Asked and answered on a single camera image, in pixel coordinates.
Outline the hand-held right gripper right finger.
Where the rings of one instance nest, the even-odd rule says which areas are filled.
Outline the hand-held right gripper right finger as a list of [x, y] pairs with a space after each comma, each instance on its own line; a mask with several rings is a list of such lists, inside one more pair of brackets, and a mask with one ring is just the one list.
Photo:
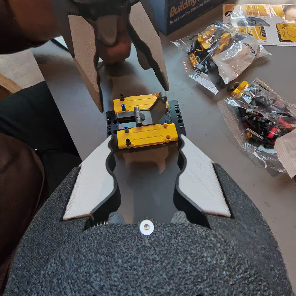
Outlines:
[[175, 196], [181, 211], [230, 218], [231, 211], [218, 180], [214, 162], [181, 134], [178, 142]]

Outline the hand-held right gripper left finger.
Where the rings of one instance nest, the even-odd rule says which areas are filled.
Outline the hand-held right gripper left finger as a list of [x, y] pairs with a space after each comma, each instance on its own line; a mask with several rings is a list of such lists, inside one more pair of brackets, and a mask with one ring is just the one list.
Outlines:
[[80, 165], [63, 220], [91, 217], [108, 220], [121, 204], [114, 137], [108, 136]]

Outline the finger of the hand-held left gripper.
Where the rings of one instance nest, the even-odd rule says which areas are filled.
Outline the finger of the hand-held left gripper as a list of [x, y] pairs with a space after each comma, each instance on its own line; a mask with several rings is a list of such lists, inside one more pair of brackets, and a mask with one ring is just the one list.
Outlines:
[[102, 113], [104, 111], [103, 96], [97, 69], [98, 57], [94, 29], [81, 16], [69, 15], [68, 18], [75, 54], [74, 61], [92, 100]]
[[168, 91], [168, 75], [151, 2], [129, 0], [127, 11], [127, 32], [135, 46], [139, 64], [144, 70], [153, 69], [163, 89]]

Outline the blue cardboard kit box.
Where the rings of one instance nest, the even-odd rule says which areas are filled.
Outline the blue cardboard kit box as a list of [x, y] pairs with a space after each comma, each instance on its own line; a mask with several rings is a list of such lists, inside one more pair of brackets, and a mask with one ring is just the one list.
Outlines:
[[225, 0], [151, 0], [156, 25], [164, 35], [175, 32], [224, 2]]

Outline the yellow black brick assembly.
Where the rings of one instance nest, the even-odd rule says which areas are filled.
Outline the yellow black brick assembly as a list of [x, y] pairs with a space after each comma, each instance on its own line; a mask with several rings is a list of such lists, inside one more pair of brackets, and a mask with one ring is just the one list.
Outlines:
[[187, 134], [178, 101], [169, 100], [165, 92], [121, 94], [106, 112], [106, 132], [117, 151], [166, 145]]

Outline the grey desk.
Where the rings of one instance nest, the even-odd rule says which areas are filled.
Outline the grey desk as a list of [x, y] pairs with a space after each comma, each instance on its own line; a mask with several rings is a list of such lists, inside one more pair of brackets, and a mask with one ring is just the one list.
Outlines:
[[[244, 154], [229, 131], [213, 96], [187, 76], [177, 47], [171, 43], [222, 18], [222, 5], [198, 17], [171, 35], [161, 35], [168, 71], [169, 100], [177, 99], [187, 138], [235, 180], [252, 199], [279, 243], [291, 278], [295, 278], [295, 181], [269, 172], [255, 157]], [[69, 53], [52, 42], [33, 54], [82, 160], [106, 138], [106, 115], [95, 106]], [[148, 151], [115, 155], [121, 206], [125, 222], [142, 217], [168, 222], [173, 215], [178, 149], [161, 146]]]

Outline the person's left hand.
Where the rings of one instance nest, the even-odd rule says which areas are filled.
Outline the person's left hand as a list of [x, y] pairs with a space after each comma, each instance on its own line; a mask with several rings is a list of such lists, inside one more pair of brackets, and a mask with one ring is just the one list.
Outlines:
[[119, 32], [114, 45], [107, 46], [100, 40], [97, 52], [105, 64], [113, 65], [124, 62], [131, 53], [131, 39], [126, 31]]

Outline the person's brown shirt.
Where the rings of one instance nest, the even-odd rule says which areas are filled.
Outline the person's brown shirt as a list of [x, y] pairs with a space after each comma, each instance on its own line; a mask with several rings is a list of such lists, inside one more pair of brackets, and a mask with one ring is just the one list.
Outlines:
[[0, 137], [0, 255], [10, 260], [44, 201], [45, 172], [35, 151], [11, 136]]

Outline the person's black trouser legs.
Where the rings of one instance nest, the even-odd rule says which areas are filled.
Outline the person's black trouser legs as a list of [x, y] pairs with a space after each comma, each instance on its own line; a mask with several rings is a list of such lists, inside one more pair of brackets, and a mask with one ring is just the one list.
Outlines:
[[82, 160], [46, 82], [10, 95], [0, 109], [1, 134], [20, 140], [38, 155], [49, 197]]

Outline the clear bag black red parts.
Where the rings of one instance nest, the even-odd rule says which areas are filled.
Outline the clear bag black red parts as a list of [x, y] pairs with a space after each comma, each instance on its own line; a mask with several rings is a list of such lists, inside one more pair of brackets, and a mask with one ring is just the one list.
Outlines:
[[260, 79], [218, 102], [240, 148], [267, 169], [295, 177], [295, 104]]

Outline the clear bag yellow grey parts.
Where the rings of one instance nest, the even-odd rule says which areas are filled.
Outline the clear bag yellow grey parts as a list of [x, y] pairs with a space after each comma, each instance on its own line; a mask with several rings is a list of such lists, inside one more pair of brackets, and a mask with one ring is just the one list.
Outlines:
[[254, 61], [271, 56], [253, 36], [221, 21], [171, 43], [179, 51], [187, 76], [213, 94], [221, 89], [216, 85], [219, 77], [228, 85]]

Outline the yellow curved brick piece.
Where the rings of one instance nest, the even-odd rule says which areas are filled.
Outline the yellow curved brick piece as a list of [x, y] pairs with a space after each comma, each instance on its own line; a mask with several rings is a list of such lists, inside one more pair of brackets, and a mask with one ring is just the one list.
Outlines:
[[234, 90], [231, 92], [231, 95], [235, 96], [235, 95], [242, 94], [242, 92], [246, 88], [248, 88], [248, 86], [249, 86], [249, 83], [246, 80], [242, 81], [240, 84], [237, 85], [237, 87], [234, 88]]

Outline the yellow black sticker sheet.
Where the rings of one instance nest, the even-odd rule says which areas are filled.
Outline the yellow black sticker sheet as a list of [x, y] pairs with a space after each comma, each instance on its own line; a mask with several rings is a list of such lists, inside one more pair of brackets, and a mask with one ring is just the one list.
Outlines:
[[223, 22], [262, 45], [296, 46], [295, 4], [224, 4]]

